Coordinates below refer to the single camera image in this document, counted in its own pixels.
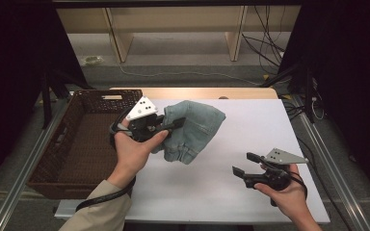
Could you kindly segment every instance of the human hand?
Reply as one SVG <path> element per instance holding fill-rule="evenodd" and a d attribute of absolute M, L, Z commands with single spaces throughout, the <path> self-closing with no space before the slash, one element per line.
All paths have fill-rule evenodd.
<path fill-rule="evenodd" d="M 128 127 L 129 121 L 124 119 L 122 125 Z M 168 131 L 161 131 L 148 141 L 137 142 L 123 132 L 114 135 L 117 150 L 117 165 L 107 179 L 113 185 L 123 189 L 144 168 L 149 153 L 164 141 Z"/>
<path fill-rule="evenodd" d="M 300 175 L 295 164 L 290 165 L 290 172 Z M 255 184 L 254 188 L 270 196 L 281 212 L 288 216 L 299 230 L 321 230 L 308 210 L 304 188 L 299 183 L 292 180 L 290 185 L 282 191 L 275 191 L 268 185 L 261 183 Z"/>

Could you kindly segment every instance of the beige sleeve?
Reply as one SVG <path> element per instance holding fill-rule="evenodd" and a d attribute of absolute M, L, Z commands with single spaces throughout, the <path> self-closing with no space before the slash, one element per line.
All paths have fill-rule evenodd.
<path fill-rule="evenodd" d="M 116 193 L 119 190 L 119 188 L 104 180 L 92 191 L 88 199 Z M 131 199 L 125 194 L 119 198 L 79 210 L 60 230 L 119 231 L 124 227 L 125 215 L 128 213 L 130 207 Z"/>

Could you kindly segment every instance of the white table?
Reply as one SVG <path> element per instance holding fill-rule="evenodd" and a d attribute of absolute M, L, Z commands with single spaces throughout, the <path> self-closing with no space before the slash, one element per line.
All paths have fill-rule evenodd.
<path fill-rule="evenodd" d="M 180 99 L 151 99 L 161 109 Z M 303 156 L 282 102 L 277 99 L 193 99 L 226 114 L 214 139 L 188 166 L 168 163 L 163 152 L 151 155 L 138 174 L 133 205 L 126 217 L 133 222 L 257 224 L 290 222 L 270 199 L 247 189 L 232 173 L 262 173 L 247 152 L 266 155 L 274 147 Z M 308 187 L 308 207 L 319 223 L 330 219 L 307 165 L 299 165 Z M 80 201 L 62 200 L 57 218 L 69 218 Z"/>

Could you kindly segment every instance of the wicker basket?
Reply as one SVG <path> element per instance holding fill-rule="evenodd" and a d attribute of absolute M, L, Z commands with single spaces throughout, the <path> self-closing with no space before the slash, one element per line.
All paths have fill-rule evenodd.
<path fill-rule="evenodd" d="M 27 185 L 49 199 L 86 198 L 116 165 L 109 126 L 141 97 L 140 90 L 76 91 Z"/>

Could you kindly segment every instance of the aluminum rail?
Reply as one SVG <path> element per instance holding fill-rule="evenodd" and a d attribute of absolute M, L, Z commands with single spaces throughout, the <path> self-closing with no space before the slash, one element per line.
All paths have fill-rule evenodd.
<path fill-rule="evenodd" d="M 297 105 L 303 105 L 303 101 L 299 96 L 296 95 L 293 97 L 293 99 L 297 103 Z M 339 167 L 332 158 L 331 153 L 329 152 L 326 144 L 321 138 L 316 125 L 312 124 L 307 116 L 304 114 L 301 114 L 300 118 L 304 124 L 305 130 L 313 141 L 314 146 L 321 160 L 323 161 L 324 167 L 326 168 L 327 173 L 329 174 L 330 179 L 335 186 L 335 189 L 341 197 L 341 200 L 345 208 L 347 209 L 347 212 L 350 215 L 354 226 L 359 231 L 370 230 L 370 222 L 362 211 L 362 208 L 357 202 L 357 199 L 354 196 L 353 192 L 349 188 L 348 183 L 342 175 Z"/>
<path fill-rule="evenodd" d="M 29 154 L 25 165 L 17 176 L 17 179 L 14 181 L 11 190 L 0 207 L 0 230 L 5 229 L 9 219 L 11 218 L 17 201 L 25 189 L 25 184 L 29 178 L 29 175 L 32 169 L 34 169 L 35 165 L 38 163 L 40 156 L 43 153 L 43 149 L 53 133 L 53 130 L 56 128 L 57 123 L 64 114 L 65 109 L 66 99 L 59 99 L 53 108 L 54 116 L 52 121 L 48 124 L 47 128 L 40 133 L 38 141 Z"/>

